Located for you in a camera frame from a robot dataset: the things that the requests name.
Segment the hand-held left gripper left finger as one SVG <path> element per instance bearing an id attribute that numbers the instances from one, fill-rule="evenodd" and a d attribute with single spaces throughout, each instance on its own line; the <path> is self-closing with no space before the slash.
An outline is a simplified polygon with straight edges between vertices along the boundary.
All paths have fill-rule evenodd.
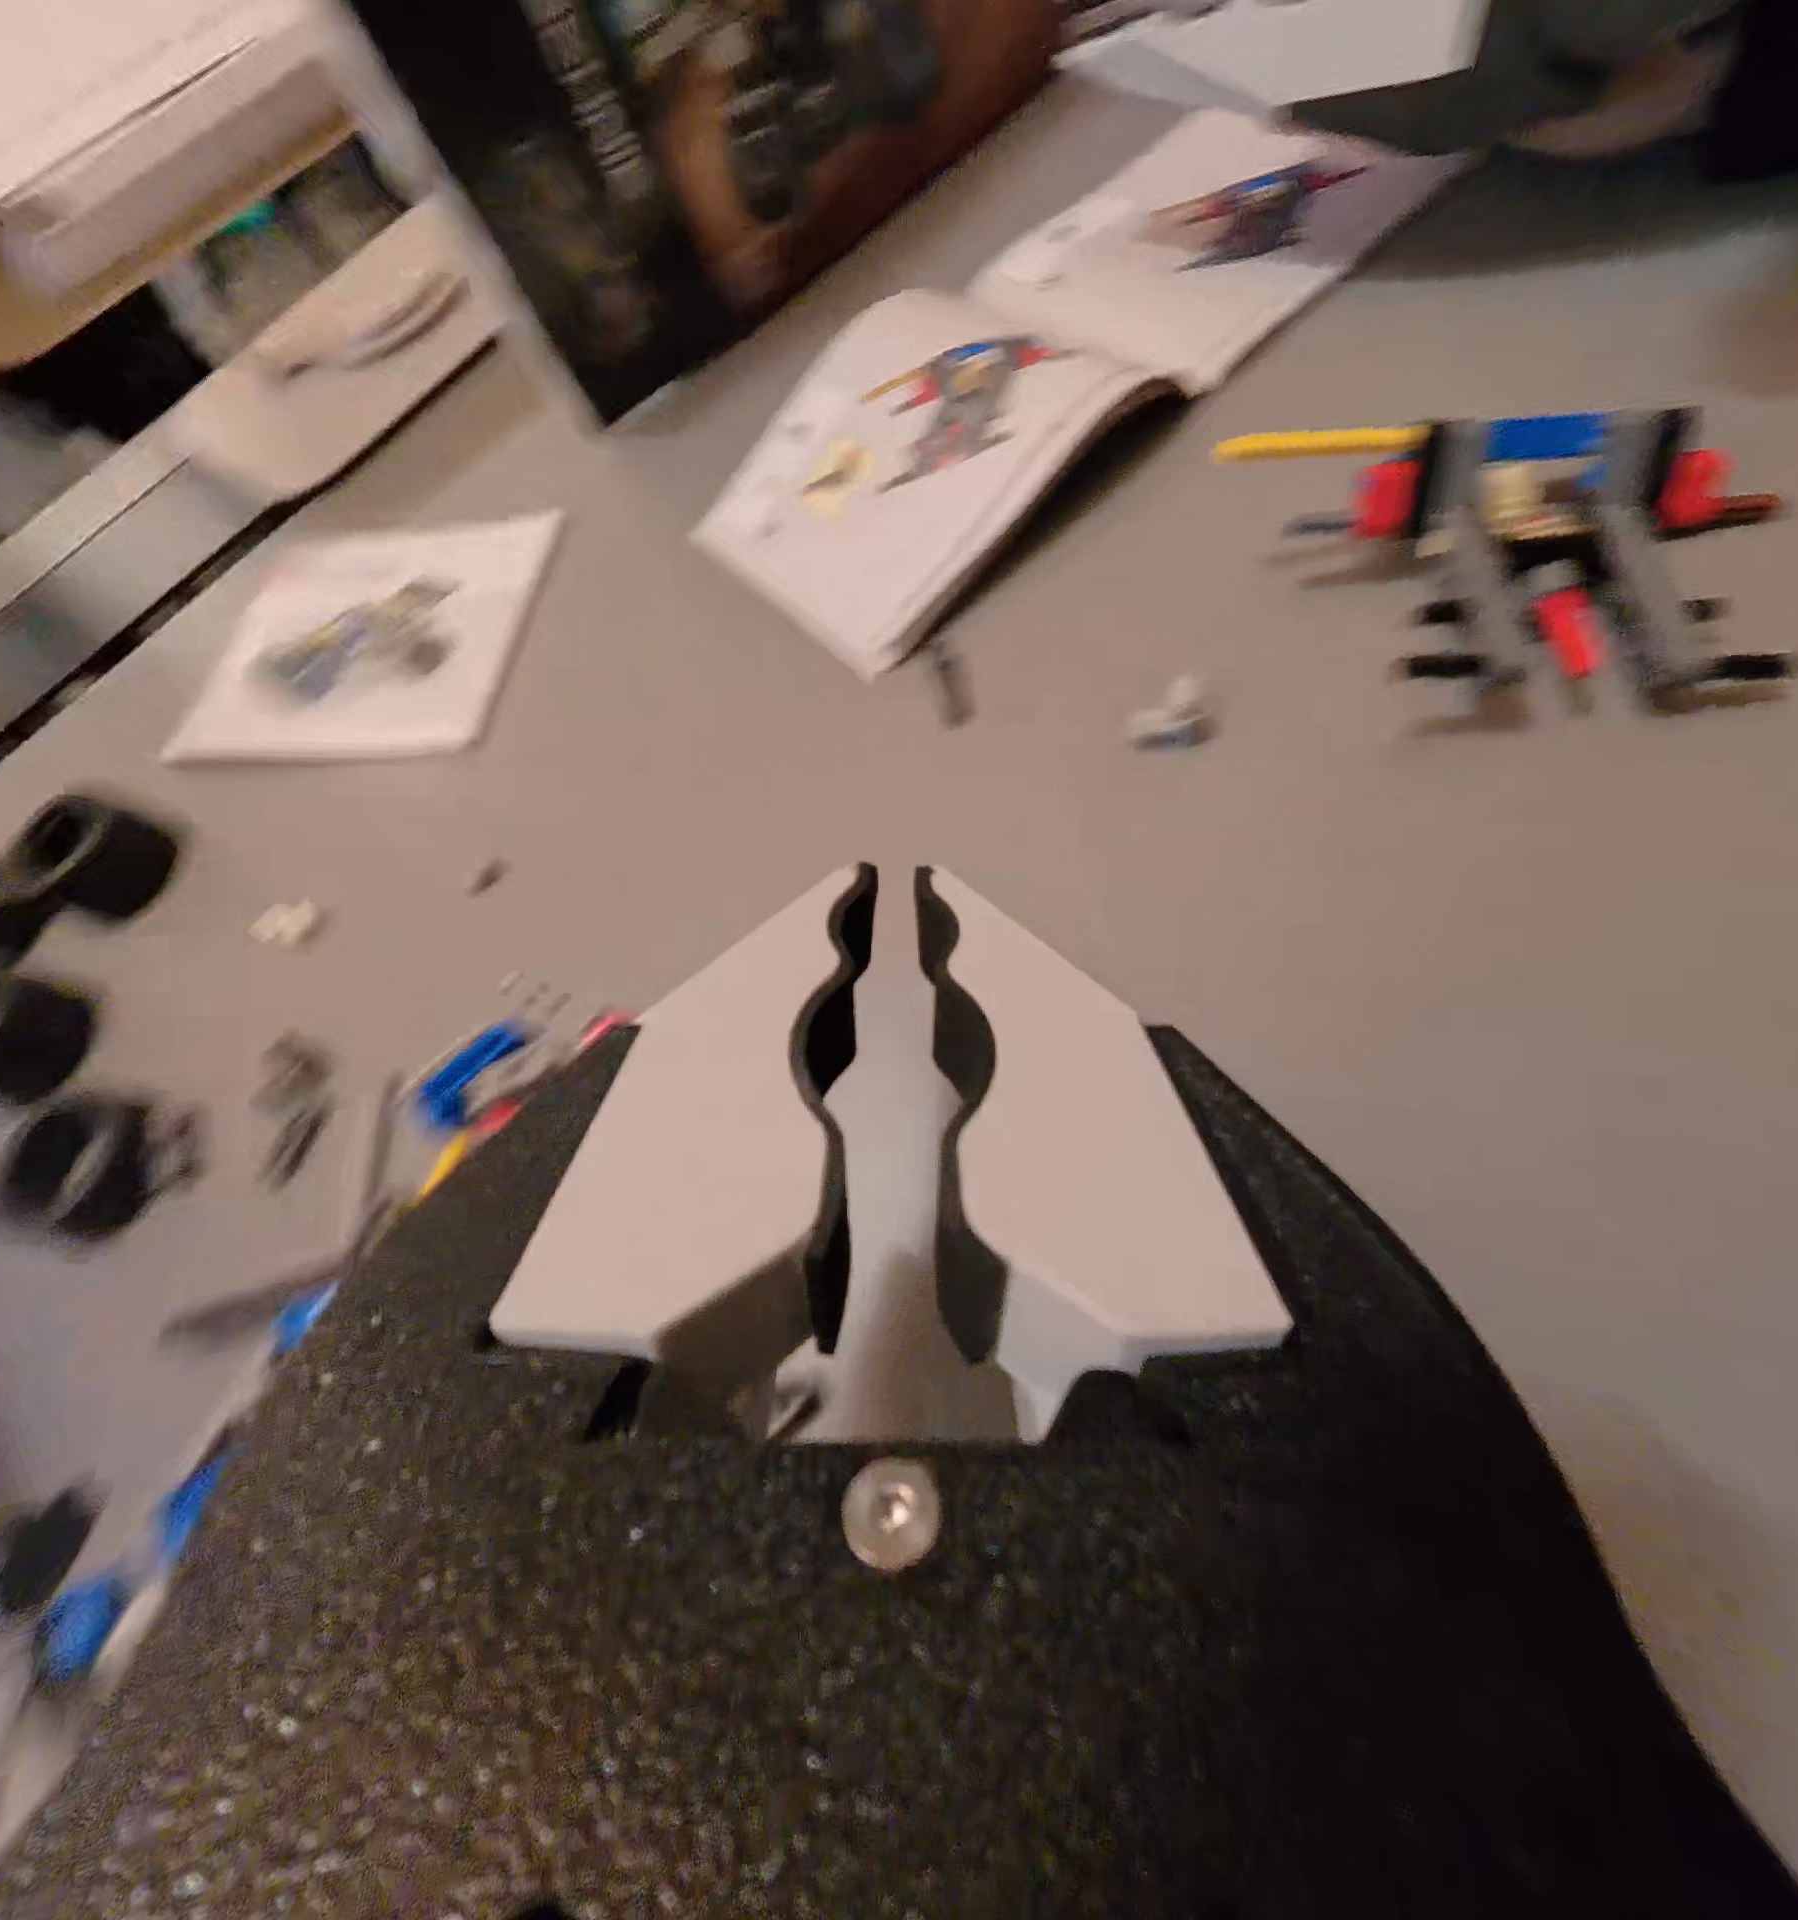
<path id="1" fill-rule="evenodd" d="M 827 1104 L 857 1062 L 883 878 L 845 863 L 633 1018 L 486 1314 L 489 1356 L 604 1369 L 630 1433 L 789 1441 L 780 1369 L 832 1355 L 852 1263 Z"/>

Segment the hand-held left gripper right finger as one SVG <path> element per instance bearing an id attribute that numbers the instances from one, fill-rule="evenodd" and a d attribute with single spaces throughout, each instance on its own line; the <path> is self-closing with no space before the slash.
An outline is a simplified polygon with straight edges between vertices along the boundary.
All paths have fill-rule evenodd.
<path id="1" fill-rule="evenodd" d="M 938 867 L 914 875 L 933 1064 L 935 1310 L 1040 1447 L 1085 1375 L 1271 1355 L 1294 1329 L 1132 1007 Z"/>

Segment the partly built lego model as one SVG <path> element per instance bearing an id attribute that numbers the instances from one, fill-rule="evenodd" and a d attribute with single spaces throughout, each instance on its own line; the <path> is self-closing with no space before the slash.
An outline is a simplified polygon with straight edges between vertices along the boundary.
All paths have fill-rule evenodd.
<path id="1" fill-rule="evenodd" d="M 1460 687 L 1481 712 L 1518 708 L 1538 666 L 1574 708 L 1614 668 L 1648 712 L 1798 682 L 1791 651 L 1709 646 L 1724 601 L 1679 591 L 1664 562 L 1668 546 L 1786 510 L 1783 495 L 1730 488 L 1730 455 L 1701 444 L 1700 408 L 1271 429 L 1223 441 L 1211 458 L 1359 458 L 1345 510 L 1286 532 L 1372 546 L 1427 574 L 1434 591 L 1415 621 L 1442 640 L 1391 673 Z"/>

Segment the pile of loose lego pieces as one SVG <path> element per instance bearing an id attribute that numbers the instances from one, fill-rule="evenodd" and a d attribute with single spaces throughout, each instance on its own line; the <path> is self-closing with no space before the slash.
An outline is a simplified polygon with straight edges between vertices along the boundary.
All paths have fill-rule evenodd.
<path id="1" fill-rule="evenodd" d="M 285 1356 L 400 1213 L 501 1133 L 551 1068 L 622 1026 L 622 1014 L 570 1034 L 502 1018 L 414 1084 L 391 1081 L 362 1133 L 337 1248 L 160 1329 L 152 1356 L 185 1364 L 199 1386 L 180 1401 L 187 1427 L 139 1421 L 148 1454 L 128 1473 L 82 1473 L 51 1501 L 0 1510 L 0 1857 L 167 1608 L 226 1460 Z"/>

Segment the white and blue lego piece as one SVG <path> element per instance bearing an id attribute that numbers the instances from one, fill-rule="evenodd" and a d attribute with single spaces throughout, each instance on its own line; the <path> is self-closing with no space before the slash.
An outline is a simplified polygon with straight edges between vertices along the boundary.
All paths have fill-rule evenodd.
<path id="1" fill-rule="evenodd" d="M 1198 674 L 1174 678 L 1151 708 L 1128 718 L 1128 743 L 1139 752 L 1184 752 L 1218 730 L 1216 708 Z"/>

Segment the open lego instruction booklet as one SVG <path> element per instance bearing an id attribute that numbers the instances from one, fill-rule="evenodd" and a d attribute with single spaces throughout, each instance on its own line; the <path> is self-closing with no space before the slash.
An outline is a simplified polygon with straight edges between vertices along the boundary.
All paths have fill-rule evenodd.
<path id="1" fill-rule="evenodd" d="M 963 290 L 857 311 L 693 546 L 872 682 L 1088 446 L 1218 388 L 1463 165 L 1191 113 Z"/>

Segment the black and blue lego box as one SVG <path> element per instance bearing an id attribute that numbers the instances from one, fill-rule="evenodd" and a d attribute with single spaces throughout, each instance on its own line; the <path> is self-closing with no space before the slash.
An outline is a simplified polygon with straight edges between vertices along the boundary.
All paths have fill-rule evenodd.
<path id="1" fill-rule="evenodd" d="M 614 424 L 740 340 L 1049 78 L 1055 2 L 519 2 L 535 314 Z"/>

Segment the small booklet with car picture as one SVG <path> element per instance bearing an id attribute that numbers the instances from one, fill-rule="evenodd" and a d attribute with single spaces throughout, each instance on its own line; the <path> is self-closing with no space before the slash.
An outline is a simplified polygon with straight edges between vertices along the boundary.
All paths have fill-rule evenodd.
<path id="1" fill-rule="evenodd" d="M 565 528 L 559 510 L 298 546 L 261 584 L 161 763 L 472 749 Z"/>

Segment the white paper sheet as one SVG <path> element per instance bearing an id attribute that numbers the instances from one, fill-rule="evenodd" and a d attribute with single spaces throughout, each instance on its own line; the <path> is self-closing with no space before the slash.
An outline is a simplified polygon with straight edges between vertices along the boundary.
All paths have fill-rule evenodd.
<path id="1" fill-rule="evenodd" d="M 1282 113 L 1463 75 L 1490 2 L 1067 2 L 1055 64 L 1174 110 Z"/>

